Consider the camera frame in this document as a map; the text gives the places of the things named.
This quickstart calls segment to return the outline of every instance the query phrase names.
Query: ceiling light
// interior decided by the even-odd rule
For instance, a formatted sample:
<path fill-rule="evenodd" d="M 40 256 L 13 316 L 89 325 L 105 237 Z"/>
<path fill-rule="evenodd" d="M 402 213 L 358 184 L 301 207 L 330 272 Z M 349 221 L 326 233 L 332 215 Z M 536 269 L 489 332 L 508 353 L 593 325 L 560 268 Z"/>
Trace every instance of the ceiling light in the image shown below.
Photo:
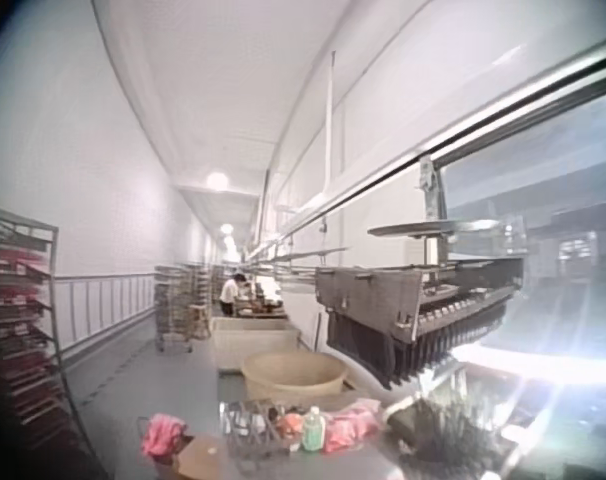
<path fill-rule="evenodd" d="M 230 183 L 227 175 L 221 172 L 212 172 L 207 176 L 207 180 L 205 181 L 208 188 L 212 190 L 216 190 L 217 192 L 222 192 L 227 189 L 228 183 Z"/>

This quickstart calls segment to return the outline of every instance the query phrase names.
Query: metal rack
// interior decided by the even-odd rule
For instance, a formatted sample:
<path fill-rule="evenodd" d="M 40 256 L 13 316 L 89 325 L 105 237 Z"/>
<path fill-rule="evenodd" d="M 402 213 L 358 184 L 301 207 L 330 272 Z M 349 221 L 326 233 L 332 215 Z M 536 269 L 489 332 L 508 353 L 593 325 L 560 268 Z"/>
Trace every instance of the metal rack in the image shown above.
<path fill-rule="evenodd" d="M 30 466 L 107 478 L 72 400 L 54 299 L 58 228 L 0 210 L 0 405 Z"/>
<path fill-rule="evenodd" d="M 167 342 L 179 341 L 191 352 L 194 324 L 189 314 L 189 271 L 184 267 L 162 265 L 154 270 L 156 349 L 162 352 Z"/>
<path fill-rule="evenodd" d="M 204 263 L 187 265 L 190 272 L 192 305 L 190 314 L 194 323 L 194 336 L 199 340 L 210 338 L 210 318 L 212 316 L 212 275 Z"/>

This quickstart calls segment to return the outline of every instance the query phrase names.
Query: white bin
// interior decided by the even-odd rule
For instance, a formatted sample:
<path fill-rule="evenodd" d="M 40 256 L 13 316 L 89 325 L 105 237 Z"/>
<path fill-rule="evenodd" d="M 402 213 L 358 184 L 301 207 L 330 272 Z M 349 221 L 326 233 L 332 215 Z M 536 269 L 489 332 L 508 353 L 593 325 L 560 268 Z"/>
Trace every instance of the white bin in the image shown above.
<path fill-rule="evenodd" d="M 286 319 L 213 318 L 216 365 L 219 370 L 240 371 L 250 355 L 296 350 L 300 334 Z"/>

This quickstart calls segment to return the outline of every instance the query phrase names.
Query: plastic bottle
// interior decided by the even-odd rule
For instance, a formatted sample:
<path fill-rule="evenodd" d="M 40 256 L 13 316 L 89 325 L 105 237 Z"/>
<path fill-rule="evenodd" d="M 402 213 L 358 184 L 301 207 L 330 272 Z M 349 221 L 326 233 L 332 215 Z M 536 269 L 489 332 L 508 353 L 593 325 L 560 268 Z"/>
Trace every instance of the plastic bottle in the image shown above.
<path fill-rule="evenodd" d="M 325 419 L 319 407 L 312 407 L 303 421 L 303 448 L 308 452 L 317 452 L 325 441 Z"/>

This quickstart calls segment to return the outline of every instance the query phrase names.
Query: basket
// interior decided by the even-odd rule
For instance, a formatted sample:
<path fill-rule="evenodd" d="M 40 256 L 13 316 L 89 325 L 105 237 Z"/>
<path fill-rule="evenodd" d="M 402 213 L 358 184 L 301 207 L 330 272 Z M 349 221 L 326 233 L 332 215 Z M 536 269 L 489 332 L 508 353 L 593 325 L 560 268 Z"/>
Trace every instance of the basket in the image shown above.
<path fill-rule="evenodd" d="M 338 395 L 348 373 L 338 358 L 305 351 L 252 355 L 241 370 L 250 399 L 294 402 L 301 397 Z"/>

